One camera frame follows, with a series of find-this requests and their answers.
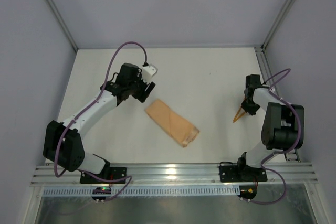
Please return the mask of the orange plastic knife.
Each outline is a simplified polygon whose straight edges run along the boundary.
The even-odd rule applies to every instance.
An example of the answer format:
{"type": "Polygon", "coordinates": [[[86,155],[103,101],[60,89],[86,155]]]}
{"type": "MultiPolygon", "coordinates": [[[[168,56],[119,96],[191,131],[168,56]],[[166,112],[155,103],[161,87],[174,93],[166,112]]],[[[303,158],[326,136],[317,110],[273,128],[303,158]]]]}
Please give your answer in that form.
{"type": "Polygon", "coordinates": [[[233,123],[237,122],[245,114],[246,114],[245,110],[242,107],[240,107],[233,118],[233,123]]]}

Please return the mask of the peach satin napkin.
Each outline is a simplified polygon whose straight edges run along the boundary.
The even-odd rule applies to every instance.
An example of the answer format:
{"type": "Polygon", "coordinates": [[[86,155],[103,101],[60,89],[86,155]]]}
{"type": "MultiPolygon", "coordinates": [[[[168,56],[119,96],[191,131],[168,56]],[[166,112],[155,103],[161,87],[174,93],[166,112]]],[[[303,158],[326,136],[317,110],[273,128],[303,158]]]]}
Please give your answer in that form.
{"type": "Polygon", "coordinates": [[[177,144],[185,148],[199,135],[199,129],[187,119],[173,111],[160,99],[149,105],[147,115],[177,144]]]}

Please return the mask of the orange plastic fork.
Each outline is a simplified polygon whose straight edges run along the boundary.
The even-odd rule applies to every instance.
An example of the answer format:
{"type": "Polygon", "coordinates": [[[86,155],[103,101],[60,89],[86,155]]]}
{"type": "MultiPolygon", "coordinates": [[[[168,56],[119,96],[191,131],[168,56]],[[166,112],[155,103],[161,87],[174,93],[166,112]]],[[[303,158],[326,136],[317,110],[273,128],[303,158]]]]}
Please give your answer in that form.
{"type": "Polygon", "coordinates": [[[245,111],[240,112],[238,111],[236,115],[234,116],[233,123],[237,122],[240,118],[242,118],[246,114],[245,111]]]}

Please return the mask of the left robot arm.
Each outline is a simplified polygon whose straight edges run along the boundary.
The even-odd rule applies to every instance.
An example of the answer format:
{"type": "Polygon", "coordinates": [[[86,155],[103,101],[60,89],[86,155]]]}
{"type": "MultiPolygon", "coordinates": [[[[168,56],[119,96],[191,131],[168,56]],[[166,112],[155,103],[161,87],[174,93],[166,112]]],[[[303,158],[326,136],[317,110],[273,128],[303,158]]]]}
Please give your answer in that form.
{"type": "Polygon", "coordinates": [[[138,67],[124,63],[112,80],[105,80],[99,93],[79,112],[62,122],[53,120],[47,125],[43,156],[55,167],[60,166],[69,172],[104,173],[109,162],[87,153],[82,141],[103,116],[130,96],[144,102],[155,87],[152,78],[157,72],[154,65],[138,67]]]}

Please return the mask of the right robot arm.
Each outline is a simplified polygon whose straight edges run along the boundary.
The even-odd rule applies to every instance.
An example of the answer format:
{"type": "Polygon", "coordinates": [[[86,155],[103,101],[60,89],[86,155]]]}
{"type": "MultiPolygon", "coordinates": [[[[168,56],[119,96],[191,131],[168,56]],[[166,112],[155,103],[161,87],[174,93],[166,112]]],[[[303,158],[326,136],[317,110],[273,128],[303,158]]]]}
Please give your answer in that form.
{"type": "Polygon", "coordinates": [[[263,181],[266,162],[303,145],[304,107],[280,98],[271,87],[261,82],[260,75],[250,74],[245,80],[240,110],[256,115],[260,109],[265,112],[261,140],[237,161],[237,176],[244,182],[263,181]]]}

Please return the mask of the left controller board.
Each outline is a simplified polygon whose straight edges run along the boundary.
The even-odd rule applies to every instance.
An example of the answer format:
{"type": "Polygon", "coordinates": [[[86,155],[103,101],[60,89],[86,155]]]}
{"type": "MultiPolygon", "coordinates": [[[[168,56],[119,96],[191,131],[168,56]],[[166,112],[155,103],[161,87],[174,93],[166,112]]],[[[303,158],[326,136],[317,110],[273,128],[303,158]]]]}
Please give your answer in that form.
{"type": "Polygon", "coordinates": [[[105,202],[111,197],[111,188],[106,186],[96,187],[93,189],[91,197],[96,203],[105,202]]]}

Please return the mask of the controller board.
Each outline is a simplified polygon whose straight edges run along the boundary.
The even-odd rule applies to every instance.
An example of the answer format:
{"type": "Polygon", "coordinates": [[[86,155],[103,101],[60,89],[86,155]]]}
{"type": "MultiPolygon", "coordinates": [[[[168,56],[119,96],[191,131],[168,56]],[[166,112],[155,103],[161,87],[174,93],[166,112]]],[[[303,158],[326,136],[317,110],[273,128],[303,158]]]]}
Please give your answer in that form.
{"type": "Polygon", "coordinates": [[[96,203],[105,202],[111,197],[111,188],[106,186],[96,187],[93,189],[91,197],[96,203]]]}
{"type": "Polygon", "coordinates": [[[240,186],[238,198],[240,201],[252,202],[257,195],[256,186],[240,186]]]}

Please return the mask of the right controller board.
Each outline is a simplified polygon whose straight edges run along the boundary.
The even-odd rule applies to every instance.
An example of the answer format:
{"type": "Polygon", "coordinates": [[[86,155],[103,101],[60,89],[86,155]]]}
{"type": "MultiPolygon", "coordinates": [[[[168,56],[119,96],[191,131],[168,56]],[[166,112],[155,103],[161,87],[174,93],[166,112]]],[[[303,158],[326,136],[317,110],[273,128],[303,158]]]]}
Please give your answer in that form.
{"type": "Polygon", "coordinates": [[[257,195],[256,186],[240,186],[238,198],[240,201],[252,202],[257,195]]]}

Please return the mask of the right aluminium side rail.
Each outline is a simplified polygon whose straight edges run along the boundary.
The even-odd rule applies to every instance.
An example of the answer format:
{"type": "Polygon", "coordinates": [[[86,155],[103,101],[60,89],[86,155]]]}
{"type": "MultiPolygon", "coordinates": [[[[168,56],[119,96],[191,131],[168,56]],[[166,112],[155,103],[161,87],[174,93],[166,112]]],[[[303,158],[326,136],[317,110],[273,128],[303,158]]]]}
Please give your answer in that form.
{"type": "Polygon", "coordinates": [[[298,150],[303,145],[305,129],[304,107],[292,104],[281,97],[276,85],[291,72],[290,68],[275,74],[270,71],[265,52],[261,47],[255,48],[258,64],[267,91],[256,90],[253,101],[265,111],[261,130],[261,143],[271,156],[286,155],[298,150]]]}

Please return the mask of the right aluminium corner post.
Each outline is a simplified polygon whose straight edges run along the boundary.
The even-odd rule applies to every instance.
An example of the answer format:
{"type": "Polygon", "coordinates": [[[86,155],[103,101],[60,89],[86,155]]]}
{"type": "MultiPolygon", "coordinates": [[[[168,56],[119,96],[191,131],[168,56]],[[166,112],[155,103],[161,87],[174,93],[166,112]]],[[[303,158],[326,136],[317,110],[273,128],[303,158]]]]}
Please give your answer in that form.
{"type": "Polygon", "coordinates": [[[291,10],[293,4],[296,0],[285,0],[283,5],[280,8],[279,13],[277,14],[269,32],[266,35],[266,38],[261,45],[261,49],[265,51],[269,46],[270,42],[272,41],[274,35],[277,33],[279,27],[284,22],[285,18],[287,17],[289,11],[291,10]]]}

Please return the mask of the aluminium corner post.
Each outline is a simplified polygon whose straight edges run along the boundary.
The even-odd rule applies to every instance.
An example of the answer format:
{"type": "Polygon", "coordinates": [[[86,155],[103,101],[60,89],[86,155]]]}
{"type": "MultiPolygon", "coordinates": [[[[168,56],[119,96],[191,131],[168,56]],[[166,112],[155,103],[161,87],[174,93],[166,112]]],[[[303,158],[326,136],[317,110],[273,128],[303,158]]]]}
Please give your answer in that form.
{"type": "Polygon", "coordinates": [[[66,39],[68,40],[68,42],[70,43],[72,49],[74,50],[74,52],[78,52],[79,48],[68,28],[68,26],[66,25],[56,3],[54,0],[44,0],[48,6],[48,8],[50,9],[52,15],[54,16],[58,26],[60,27],[60,29],[62,30],[64,36],[66,37],[66,39]]]}
{"type": "Polygon", "coordinates": [[[287,17],[289,11],[291,10],[293,4],[296,0],[285,0],[283,5],[280,8],[279,13],[277,14],[269,32],[266,35],[266,38],[261,45],[261,49],[265,51],[269,46],[270,42],[272,41],[274,35],[277,33],[279,27],[284,22],[285,18],[287,17]]]}

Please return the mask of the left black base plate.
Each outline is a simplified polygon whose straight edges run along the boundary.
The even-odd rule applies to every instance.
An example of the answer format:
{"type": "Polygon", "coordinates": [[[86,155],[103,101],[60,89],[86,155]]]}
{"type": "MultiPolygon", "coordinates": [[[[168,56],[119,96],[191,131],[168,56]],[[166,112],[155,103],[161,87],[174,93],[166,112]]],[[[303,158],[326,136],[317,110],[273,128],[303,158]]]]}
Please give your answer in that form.
{"type": "Polygon", "coordinates": [[[127,175],[126,167],[111,167],[107,166],[103,168],[103,170],[98,173],[82,173],[80,177],[81,184],[107,184],[110,183],[108,181],[115,180],[112,184],[125,184],[125,177],[127,175]]]}

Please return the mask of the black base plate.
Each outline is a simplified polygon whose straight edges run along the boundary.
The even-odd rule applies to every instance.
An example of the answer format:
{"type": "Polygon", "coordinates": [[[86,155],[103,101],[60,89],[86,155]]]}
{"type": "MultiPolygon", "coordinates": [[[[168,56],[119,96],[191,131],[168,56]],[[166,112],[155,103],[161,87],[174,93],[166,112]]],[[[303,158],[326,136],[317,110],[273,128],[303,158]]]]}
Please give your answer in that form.
{"type": "Polygon", "coordinates": [[[229,164],[221,162],[219,165],[219,177],[222,183],[237,182],[267,182],[266,171],[262,168],[254,168],[247,165],[229,164]]]}
{"type": "Polygon", "coordinates": [[[126,167],[111,167],[107,166],[103,168],[103,170],[98,173],[82,173],[80,177],[81,184],[107,184],[110,183],[108,181],[115,180],[112,184],[125,184],[125,177],[127,175],[126,167]]]}

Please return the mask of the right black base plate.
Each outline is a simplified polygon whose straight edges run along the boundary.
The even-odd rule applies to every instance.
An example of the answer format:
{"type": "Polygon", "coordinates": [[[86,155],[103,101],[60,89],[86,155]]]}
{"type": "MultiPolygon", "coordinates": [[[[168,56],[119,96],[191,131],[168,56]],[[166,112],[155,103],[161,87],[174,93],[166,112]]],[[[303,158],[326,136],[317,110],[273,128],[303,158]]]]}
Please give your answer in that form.
{"type": "Polygon", "coordinates": [[[247,165],[229,164],[221,162],[219,165],[219,177],[222,183],[237,182],[267,182],[266,171],[262,168],[254,168],[247,165]]]}

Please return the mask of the left aluminium corner post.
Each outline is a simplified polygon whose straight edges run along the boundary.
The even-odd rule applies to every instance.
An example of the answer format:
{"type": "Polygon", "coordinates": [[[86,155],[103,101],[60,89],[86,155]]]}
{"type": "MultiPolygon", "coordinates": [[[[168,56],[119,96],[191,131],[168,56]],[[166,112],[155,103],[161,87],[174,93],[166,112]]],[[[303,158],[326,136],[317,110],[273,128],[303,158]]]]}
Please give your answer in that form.
{"type": "Polygon", "coordinates": [[[54,0],[44,0],[48,6],[48,8],[50,9],[52,15],[54,16],[58,26],[60,27],[60,29],[62,30],[64,36],[66,37],[66,39],[68,40],[68,42],[70,43],[72,49],[74,50],[74,52],[78,52],[79,48],[68,28],[68,26],[66,25],[56,3],[54,0]]]}

